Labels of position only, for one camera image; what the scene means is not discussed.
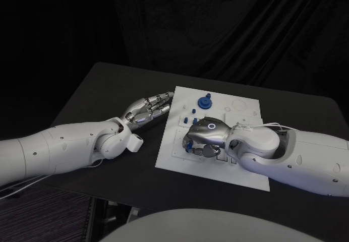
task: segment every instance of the blue component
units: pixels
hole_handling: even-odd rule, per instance
[[[189,153],[189,150],[192,149],[192,147],[194,147],[194,144],[189,143],[189,144],[188,144],[188,147],[187,147],[187,152],[188,152],[188,153]]]
[[[202,109],[210,109],[212,106],[212,101],[211,101],[211,94],[208,93],[207,97],[201,97],[198,100],[198,105]]]

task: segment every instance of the table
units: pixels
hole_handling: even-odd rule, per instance
[[[120,116],[135,100],[174,91],[176,86],[259,99],[266,123],[279,122],[349,140],[348,125],[331,98],[107,63],[96,64],[52,126]],[[136,130],[145,139],[137,153],[126,150],[99,168],[54,175],[42,183],[155,211],[201,208],[241,213],[325,241],[348,241],[349,198],[309,193],[274,180],[272,192],[264,192],[155,168],[166,119],[163,115]]]

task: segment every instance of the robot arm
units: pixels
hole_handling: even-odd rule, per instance
[[[97,160],[116,158],[126,148],[137,152],[142,138],[132,133],[169,111],[174,92],[135,102],[122,116],[104,122],[55,126],[0,141],[0,186],[37,175],[70,172]]]
[[[204,149],[194,147],[195,142],[207,144]],[[286,153],[273,159],[280,146]],[[349,197],[349,144],[341,138],[298,130],[277,134],[267,127],[231,128],[207,117],[191,127],[184,147],[207,157],[223,148],[246,170],[313,193]]]

